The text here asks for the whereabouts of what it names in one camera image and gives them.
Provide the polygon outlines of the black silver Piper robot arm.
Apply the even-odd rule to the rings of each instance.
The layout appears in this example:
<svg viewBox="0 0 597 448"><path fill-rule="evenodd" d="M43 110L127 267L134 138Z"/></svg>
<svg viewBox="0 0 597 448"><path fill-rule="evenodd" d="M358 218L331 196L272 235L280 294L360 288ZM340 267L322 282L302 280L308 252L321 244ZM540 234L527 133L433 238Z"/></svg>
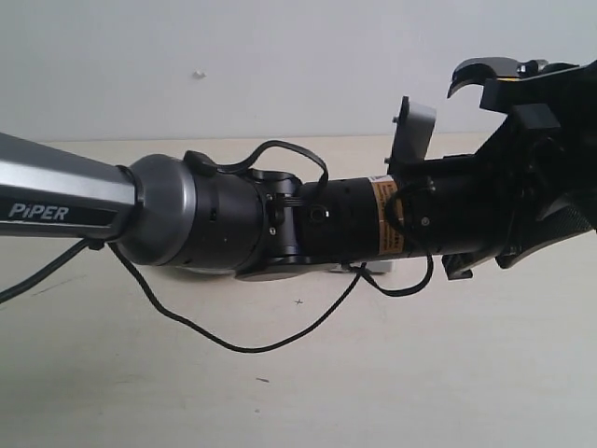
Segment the black silver Piper robot arm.
<svg viewBox="0 0 597 448"><path fill-rule="evenodd" d="M138 265L285 278L377 259L439 256L451 280L509 268L596 227L596 66L460 63L504 121L474 153L427 157L432 108L404 98L384 175L304 183L258 170L270 140L220 164L188 151L111 165L1 137L1 232L113 243Z"/></svg>

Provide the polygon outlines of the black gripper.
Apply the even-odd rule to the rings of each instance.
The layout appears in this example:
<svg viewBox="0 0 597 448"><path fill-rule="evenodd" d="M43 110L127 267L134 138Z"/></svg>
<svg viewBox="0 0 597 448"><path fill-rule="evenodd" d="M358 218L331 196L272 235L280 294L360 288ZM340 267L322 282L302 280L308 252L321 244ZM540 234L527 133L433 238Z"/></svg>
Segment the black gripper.
<svg viewBox="0 0 597 448"><path fill-rule="evenodd" d="M426 153L396 170L401 253L440 257L451 280L488 259L511 268L596 227L595 64L548 62L480 87L480 107L503 121L475 152Z"/></svg>

